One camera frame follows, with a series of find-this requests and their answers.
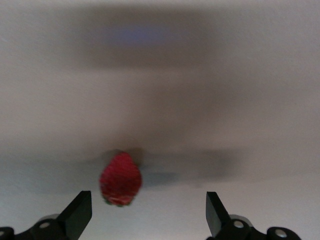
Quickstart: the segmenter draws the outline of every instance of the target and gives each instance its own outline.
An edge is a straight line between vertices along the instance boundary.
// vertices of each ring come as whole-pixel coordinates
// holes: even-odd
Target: red strawberry
[[[129,205],[137,195],[142,177],[131,156],[121,152],[103,170],[99,183],[106,202],[120,207]]]

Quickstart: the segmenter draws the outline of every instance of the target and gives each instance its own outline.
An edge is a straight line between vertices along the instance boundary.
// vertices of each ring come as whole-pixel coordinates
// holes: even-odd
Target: white surface
[[[164,19],[193,44],[85,41]],[[2,0],[0,226],[21,232],[91,190],[82,240],[205,239],[217,191],[262,232],[317,239],[319,37],[318,0]],[[129,148],[146,152],[144,187],[130,207],[105,205],[101,156]]]

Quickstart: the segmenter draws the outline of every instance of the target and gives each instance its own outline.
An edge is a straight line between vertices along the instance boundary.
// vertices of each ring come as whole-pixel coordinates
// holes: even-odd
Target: strawberry
[[[129,205],[137,195],[142,177],[131,156],[121,152],[103,170],[99,183],[105,201],[121,207]]]

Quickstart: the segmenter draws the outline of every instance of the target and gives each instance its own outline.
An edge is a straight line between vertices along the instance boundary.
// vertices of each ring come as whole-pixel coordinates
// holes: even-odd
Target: black plastic part
[[[206,193],[205,217],[213,237],[231,220],[216,192]]]
[[[285,232],[285,234],[287,235],[287,237],[281,237],[276,235],[276,230],[282,230]],[[266,239],[267,240],[301,240],[300,237],[293,231],[291,231],[290,229],[284,228],[284,227],[270,227],[268,229],[268,231],[266,232]]]
[[[91,192],[82,191],[56,218],[70,240],[78,240],[92,217]]]
[[[92,217],[91,192],[81,191],[56,219],[44,219],[15,235],[0,227],[0,240],[78,240]]]
[[[236,227],[235,222],[241,222],[243,224],[243,227]],[[232,219],[216,235],[216,239],[249,240],[251,236],[250,233],[251,227],[246,222],[239,219]]]
[[[301,240],[287,228],[271,227],[263,234],[243,220],[231,219],[216,192],[206,193],[205,215],[212,234],[207,240]],[[277,235],[277,231],[286,236]]]

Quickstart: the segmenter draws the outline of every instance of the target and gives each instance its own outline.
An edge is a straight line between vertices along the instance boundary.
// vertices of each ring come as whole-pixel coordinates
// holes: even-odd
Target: white backdrop
[[[317,239],[319,37],[318,0],[1,0],[0,226],[91,190],[81,240],[204,240],[216,191]],[[100,197],[115,149],[142,162],[130,207]]]

